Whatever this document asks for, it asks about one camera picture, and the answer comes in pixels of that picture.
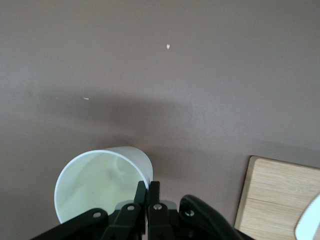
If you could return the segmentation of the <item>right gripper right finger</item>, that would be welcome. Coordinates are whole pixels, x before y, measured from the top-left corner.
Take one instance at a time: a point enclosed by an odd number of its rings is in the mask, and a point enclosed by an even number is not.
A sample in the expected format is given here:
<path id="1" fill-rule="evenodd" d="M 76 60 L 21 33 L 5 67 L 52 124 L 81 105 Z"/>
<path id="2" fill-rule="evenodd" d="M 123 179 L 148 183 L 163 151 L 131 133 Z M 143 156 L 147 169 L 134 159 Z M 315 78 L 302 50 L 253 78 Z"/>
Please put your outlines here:
<path id="1" fill-rule="evenodd" d="M 149 240 L 175 240 L 171 215 L 176 204 L 160 200 L 160 182 L 151 181 L 147 193 L 147 230 Z"/>

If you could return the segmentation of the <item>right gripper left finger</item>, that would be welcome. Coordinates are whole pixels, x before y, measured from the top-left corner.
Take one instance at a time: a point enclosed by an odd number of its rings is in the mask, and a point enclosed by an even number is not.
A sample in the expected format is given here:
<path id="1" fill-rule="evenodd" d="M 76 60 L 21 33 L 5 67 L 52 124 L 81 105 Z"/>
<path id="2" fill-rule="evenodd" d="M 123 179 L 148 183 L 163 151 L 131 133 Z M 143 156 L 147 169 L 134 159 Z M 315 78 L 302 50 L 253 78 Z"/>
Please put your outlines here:
<path id="1" fill-rule="evenodd" d="M 137 184 L 132 202 L 115 211 L 115 219 L 102 235 L 103 240 L 141 240 L 146 233 L 145 201 L 147 189 L 143 181 Z"/>

